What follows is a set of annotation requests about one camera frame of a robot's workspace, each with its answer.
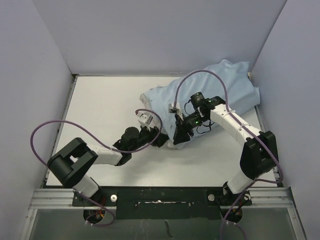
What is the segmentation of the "light blue pillowcase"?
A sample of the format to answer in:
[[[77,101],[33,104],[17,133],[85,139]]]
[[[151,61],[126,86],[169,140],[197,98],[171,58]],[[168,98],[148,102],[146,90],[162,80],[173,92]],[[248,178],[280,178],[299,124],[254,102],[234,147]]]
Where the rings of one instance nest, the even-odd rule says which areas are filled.
[[[193,107],[189,99],[197,92],[201,92],[205,98],[219,96],[227,99],[229,107],[238,115],[260,104],[259,88],[248,78],[248,61],[232,63],[223,59],[220,63],[207,66],[205,70],[193,74],[186,80],[178,78],[166,86],[151,88],[139,97],[146,109],[160,116],[154,123],[157,126],[163,124],[162,132],[169,137],[166,142],[169,148],[175,147],[173,140],[176,119],[174,114],[169,113],[169,105],[173,102],[177,102],[183,114],[192,113]]]

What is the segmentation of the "white pillow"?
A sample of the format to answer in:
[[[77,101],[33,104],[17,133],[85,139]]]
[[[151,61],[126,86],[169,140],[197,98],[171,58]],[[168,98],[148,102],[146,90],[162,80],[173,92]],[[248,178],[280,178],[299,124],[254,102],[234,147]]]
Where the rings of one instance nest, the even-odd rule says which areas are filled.
[[[167,140],[166,142],[166,147],[169,148],[169,149],[173,149],[173,150],[181,150],[184,148],[184,146],[186,145],[186,143],[179,143],[177,145],[174,145],[173,141],[172,140]]]

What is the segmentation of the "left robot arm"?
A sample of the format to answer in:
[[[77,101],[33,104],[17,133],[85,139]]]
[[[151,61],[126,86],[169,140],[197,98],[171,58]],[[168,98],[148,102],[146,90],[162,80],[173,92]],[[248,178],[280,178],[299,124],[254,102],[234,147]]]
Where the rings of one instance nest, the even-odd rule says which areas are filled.
[[[99,145],[87,144],[76,137],[59,150],[47,162],[49,170],[66,189],[84,194],[84,200],[95,206],[102,199],[101,187],[87,175],[92,165],[122,166],[132,158],[132,151],[151,144],[162,147],[169,137],[155,127],[128,127],[121,138],[113,144],[112,151]]]

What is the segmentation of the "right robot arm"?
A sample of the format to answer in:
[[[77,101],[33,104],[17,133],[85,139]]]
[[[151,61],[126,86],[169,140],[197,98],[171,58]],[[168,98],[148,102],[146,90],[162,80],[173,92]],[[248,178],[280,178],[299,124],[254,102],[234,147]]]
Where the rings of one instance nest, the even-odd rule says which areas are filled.
[[[175,117],[174,145],[190,141],[194,129],[212,121],[229,133],[241,146],[239,170],[222,187],[223,200],[230,205],[241,198],[241,192],[261,175],[269,172],[278,161],[276,137],[271,131],[263,132],[234,113],[219,96],[204,98],[201,92],[190,97],[194,112],[185,116],[177,104],[169,106]]]

